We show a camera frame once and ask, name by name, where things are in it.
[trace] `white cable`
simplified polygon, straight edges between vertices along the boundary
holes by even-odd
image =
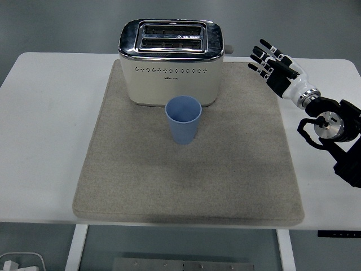
[[[42,264],[43,264],[43,270],[46,271],[43,257],[42,257],[40,254],[35,253],[35,252],[8,252],[8,253],[4,253],[4,254],[0,255],[0,258],[1,258],[2,256],[12,255],[12,254],[30,254],[30,255],[39,256],[39,257],[40,257],[40,260],[41,260],[41,262],[42,262]]]

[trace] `toaster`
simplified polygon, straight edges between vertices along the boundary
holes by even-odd
[[[164,106],[189,95],[208,106],[217,97],[224,41],[211,21],[133,20],[122,30],[118,51],[129,98],[137,104]]]

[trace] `blue cup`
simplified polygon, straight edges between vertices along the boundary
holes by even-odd
[[[191,96],[177,96],[167,102],[165,114],[176,143],[185,145],[192,142],[201,113],[202,105]]]

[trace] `felt mat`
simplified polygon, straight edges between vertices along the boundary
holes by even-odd
[[[173,142],[163,107],[133,103],[113,64],[73,201],[80,218],[291,226],[303,220],[276,95],[247,63],[224,63],[195,139]]]

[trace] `power strip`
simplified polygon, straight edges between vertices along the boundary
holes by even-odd
[[[4,269],[0,271],[39,271],[39,267],[37,266],[30,266],[25,268],[18,268],[18,263],[14,261],[6,261],[4,263]]]
[[[112,271],[254,271],[250,263],[224,263],[212,261],[183,261],[144,258],[115,258]]]

